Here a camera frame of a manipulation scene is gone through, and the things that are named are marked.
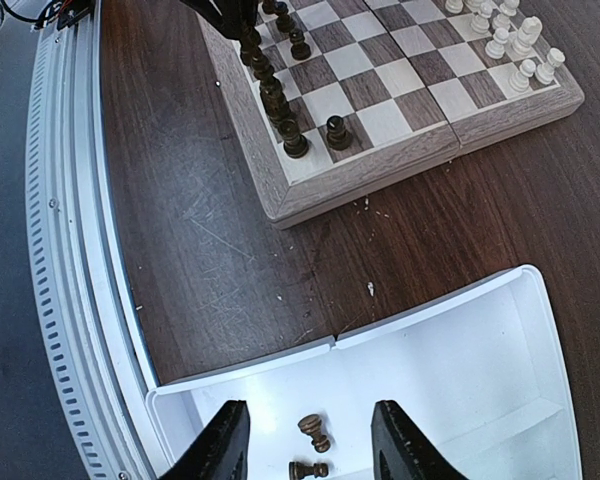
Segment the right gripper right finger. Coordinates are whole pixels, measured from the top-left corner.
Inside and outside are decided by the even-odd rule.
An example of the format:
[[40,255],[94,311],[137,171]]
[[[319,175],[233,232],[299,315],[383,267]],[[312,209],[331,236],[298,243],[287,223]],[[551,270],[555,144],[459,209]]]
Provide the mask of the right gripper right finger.
[[394,400],[375,403],[371,438],[375,479],[466,479]]

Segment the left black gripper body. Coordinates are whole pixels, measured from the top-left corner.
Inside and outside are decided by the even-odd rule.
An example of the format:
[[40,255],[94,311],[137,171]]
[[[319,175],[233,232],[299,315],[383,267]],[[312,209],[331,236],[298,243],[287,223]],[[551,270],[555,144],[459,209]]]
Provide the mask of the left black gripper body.
[[256,22],[257,0],[182,0],[224,38],[239,40]]

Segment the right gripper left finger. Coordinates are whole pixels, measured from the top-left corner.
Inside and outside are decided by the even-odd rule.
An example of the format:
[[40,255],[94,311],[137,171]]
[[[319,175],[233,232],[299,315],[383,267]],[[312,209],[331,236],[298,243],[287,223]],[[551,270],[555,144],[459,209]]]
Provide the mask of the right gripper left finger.
[[246,479],[249,438],[247,402],[226,401],[160,480]]

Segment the dark bishop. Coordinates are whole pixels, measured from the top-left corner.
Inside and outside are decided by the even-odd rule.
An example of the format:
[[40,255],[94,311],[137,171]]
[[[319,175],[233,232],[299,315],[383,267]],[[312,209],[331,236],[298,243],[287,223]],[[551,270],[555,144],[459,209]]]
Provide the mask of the dark bishop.
[[260,81],[261,88],[270,87],[278,90],[282,88],[280,81],[274,75],[274,69],[268,57],[260,49],[253,52],[251,67],[254,76]]

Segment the dark knight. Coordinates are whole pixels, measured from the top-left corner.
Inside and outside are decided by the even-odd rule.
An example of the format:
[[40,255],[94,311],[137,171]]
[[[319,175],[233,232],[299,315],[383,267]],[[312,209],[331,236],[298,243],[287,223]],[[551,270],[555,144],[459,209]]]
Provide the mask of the dark knight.
[[274,126],[293,116],[289,103],[284,93],[274,87],[264,86],[260,90],[260,97],[265,113]]

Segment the wooden chess board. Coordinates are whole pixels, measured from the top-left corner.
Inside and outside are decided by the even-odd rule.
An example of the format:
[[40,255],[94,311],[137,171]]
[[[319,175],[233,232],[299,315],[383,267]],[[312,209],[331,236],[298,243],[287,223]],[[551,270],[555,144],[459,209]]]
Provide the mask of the wooden chess board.
[[[281,15],[258,6],[253,32],[309,143],[289,157],[236,41],[201,27],[262,208],[281,229],[304,222],[458,156],[571,115],[584,94],[565,61],[559,85],[514,99],[467,89],[443,58],[460,40],[445,1],[291,1]],[[300,28],[311,56],[291,55]],[[337,151],[326,122],[352,136]]]

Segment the dark rook corner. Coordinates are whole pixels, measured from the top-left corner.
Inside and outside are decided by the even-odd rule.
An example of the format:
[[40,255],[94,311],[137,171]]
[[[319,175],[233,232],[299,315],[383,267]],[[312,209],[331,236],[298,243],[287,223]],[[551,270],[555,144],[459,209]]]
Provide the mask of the dark rook corner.
[[308,153],[309,143],[306,137],[300,132],[297,122],[288,118],[283,120],[278,131],[283,140],[283,149],[291,158],[301,158]]

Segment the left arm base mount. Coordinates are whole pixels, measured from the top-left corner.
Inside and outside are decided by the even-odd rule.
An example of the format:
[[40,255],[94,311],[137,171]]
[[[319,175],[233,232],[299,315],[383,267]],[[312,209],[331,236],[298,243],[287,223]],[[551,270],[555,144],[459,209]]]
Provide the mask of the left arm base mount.
[[58,31],[76,25],[95,10],[95,0],[50,1],[34,21],[33,29],[42,30],[54,24]]

